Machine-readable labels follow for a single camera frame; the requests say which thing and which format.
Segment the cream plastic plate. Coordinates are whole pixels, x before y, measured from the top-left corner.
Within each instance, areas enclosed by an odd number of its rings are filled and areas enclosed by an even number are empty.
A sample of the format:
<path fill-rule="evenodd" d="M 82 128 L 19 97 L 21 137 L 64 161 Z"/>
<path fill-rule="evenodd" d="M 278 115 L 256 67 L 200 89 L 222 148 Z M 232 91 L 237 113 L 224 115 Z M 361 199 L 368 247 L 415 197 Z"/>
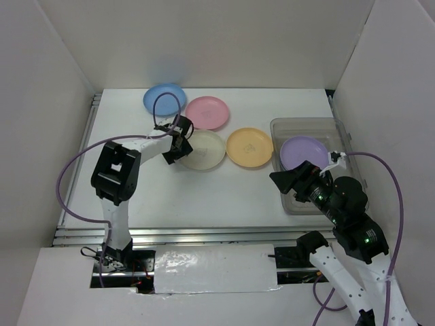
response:
<path fill-rule="evenodd" d="M 195 130 L 189 138 L 193 152 L 180 160 L 192 170 L 209 170 L 217 166 L 226 154 L 226 143 L 210 130 Z"/>

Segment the orange plastic plate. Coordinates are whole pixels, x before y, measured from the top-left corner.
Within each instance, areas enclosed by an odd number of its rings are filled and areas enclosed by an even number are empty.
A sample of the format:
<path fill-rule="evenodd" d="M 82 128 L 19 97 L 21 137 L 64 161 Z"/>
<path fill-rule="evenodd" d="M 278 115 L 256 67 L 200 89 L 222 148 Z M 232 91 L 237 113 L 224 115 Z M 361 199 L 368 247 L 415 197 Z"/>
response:
<path fill-rule="evenodd" d="M 231 133 L 226 141 L 226 153 L 243 168 L 259 168 L 272 157 L 272 139 L 257 128 L 240 128 Z"/>

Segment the lilac plastic plate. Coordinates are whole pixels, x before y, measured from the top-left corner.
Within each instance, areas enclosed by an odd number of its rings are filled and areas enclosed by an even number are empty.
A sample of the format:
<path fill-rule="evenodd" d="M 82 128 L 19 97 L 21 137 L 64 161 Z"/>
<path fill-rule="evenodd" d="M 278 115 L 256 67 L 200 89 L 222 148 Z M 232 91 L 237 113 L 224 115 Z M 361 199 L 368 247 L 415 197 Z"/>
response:
<path fill-rule="evenodd" d="M 282 167 L 292 170 L 304 161 L 325 168 L 329 165 L 328 150 L 317 139 L 306 136 L 295 136 L 286 140 L 279 151 Z"/>

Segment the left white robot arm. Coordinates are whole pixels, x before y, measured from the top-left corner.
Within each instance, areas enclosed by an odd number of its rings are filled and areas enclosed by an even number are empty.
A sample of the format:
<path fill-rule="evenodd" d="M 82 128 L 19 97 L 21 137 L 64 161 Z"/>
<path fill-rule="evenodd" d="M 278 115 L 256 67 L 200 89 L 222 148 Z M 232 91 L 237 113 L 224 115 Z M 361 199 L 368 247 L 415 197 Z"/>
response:
<path fill-rule="evenodd" d="M 104 144 L 91 176 L 91 186 L 101 200 L 106 222 L 103 261 L 117 270 L 128 270 L 134 263 L 128 208 L 138 186 L 141 165 L 159 155 L 167 164 L 188 156 L 193 152 L 188 141 L 193 131 L 191 120 L 176 115 L 172 120 L 157 123 L 149 136 Z"/>

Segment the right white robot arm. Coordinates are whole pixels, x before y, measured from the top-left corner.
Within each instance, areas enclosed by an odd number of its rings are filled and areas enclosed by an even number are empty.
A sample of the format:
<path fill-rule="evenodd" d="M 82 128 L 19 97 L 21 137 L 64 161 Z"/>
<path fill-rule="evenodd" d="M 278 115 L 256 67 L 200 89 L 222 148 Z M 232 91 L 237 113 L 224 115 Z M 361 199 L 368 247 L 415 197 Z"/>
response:
<path fill-rule="evenodd" d="M 333 224 L 332 233 L 358 271 L 357 281 L 318 231 L 296 241 L 296 259 L 315 266 L 341 296 L 356 325 L 417 325 L 392 270 L 394 259 L 381 227 L 366 213 L 368 198 L 353 177 L 332 178 L 305 161 L 270 178 L 282 194 L 294 191 L 299 202 L 310 202 Z"/>

